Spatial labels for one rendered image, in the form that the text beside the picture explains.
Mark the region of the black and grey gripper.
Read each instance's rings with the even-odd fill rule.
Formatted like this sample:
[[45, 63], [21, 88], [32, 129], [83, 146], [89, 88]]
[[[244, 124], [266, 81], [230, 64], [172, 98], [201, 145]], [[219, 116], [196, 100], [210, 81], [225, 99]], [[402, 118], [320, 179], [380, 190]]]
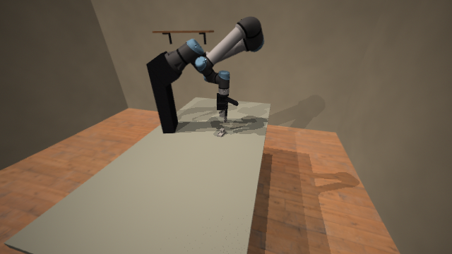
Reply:
[[228, 97], [228, 95], [220, 95], [217, 93], [217, 110], [219, 111], [219, 117], [225, 118], [225, 122], [227, 120], [227, 110], [228, 110], [228, 102], [225, 101], [225, 98]]

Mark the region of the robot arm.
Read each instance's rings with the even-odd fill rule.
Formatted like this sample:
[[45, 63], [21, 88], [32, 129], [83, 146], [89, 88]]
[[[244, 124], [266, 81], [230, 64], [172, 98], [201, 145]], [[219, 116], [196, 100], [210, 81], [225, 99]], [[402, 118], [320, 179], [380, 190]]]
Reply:
[[195, 39], [190, 39], [177, 50], [167, 52], [165, 58], [177, 73], [183, 71], [185, 66], [191, 63], [198, 72], [203, 74], [206, 82], [219, 85], [220, 95], [228, 95], [230, 90], [230, 72], [219, 71], [219, 73], [216, 73], [212, 67], [217, 62], [242, 51], [257, 52], [262, 48], [263, 40], [264, 36], [260, 21], [255, 17], [249, 16], [241, 19], [235, 25], [235, 29], [210, 53], [204, 52]]

